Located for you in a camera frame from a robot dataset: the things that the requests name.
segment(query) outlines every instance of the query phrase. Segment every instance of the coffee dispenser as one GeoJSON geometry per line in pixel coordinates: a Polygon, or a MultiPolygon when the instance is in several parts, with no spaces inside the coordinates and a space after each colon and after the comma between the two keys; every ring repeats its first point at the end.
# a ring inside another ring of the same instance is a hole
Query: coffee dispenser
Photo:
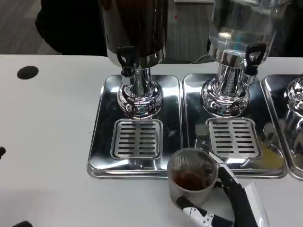
{"type": "Polygon", "coordinates": [[[88,172],[94,177],[165,177],[183,147],[180,83],[152,75],[165,57],[168,0],[99,0],[107,54],[121,75],[101,91],[88,172]]]}

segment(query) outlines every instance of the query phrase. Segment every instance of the white table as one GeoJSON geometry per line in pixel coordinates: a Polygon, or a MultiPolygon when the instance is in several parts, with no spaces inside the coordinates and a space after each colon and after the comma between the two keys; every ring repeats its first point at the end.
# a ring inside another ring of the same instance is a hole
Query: white table
{"type": "MultiPolygon", "coordinates": [[[[215,73],[216,63],[158,65],[182,79],[215,73]]],[[[97,180],[86,172],[100,88],[120,73],[107,58],[0,55],[0,226],[184,227],[166,180],[97,180]],[[39,68],[17,78],[27,65],[39,68]]],[[[303,59],[269,58],[259,76],[303,72],[303,59]]],[[[290,176],[256,180],[272,227],[302,226],[303,183],[290,176]]]]}

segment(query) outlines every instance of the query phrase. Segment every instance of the drip tray grate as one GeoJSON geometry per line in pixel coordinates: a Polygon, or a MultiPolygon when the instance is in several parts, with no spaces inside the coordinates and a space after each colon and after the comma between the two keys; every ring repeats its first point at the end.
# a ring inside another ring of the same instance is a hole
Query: drip tray grate
{"type": "Polygon", "coordinates": [[[211,147],[221,157],[258,157],[260,148],[256,137],[255,123],[249,118],[210,118],[211,147]]]}
{"type": "Polygon", "coordinates": [[[111,145],[113,158],[158,158],[162,153],[160,120],[116,121],[111,145]]]}

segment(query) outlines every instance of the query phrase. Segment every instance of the dispenser tap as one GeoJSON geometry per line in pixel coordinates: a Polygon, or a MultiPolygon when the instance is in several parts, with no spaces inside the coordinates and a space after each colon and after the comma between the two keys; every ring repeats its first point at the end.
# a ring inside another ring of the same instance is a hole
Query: dispenser tap
{"type": "Polygon", "coordinates": [[[244,85],[250,86],[255,82],[258,66],[262,63],[265,52],[266,44],[254,44],[247,47],[245,59],[242,61],[242,82],[244,85]],[[257,57],[253,56],[251,59],[250,55],[258,52],[260,54],[257,57]]]}
{"type": "Polygon", "coordinates": [[[118,61],[122,66],[122,83],[127,86],[133,84],[135,69],[139,65],[138,58],[135,55],[136,52],[133,46],[117,48],[118,61]]]}

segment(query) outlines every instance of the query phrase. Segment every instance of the clear plastic container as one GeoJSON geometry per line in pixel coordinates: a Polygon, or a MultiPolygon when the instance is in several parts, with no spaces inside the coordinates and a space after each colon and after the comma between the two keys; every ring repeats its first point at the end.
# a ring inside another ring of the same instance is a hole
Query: clear plastic container
{"type": "Polygon", "coordinates": [[[265,43],[265,60],[287,5],[287,0],[214,0],[212,45],[241,61],[248,45],[265,43]]]}

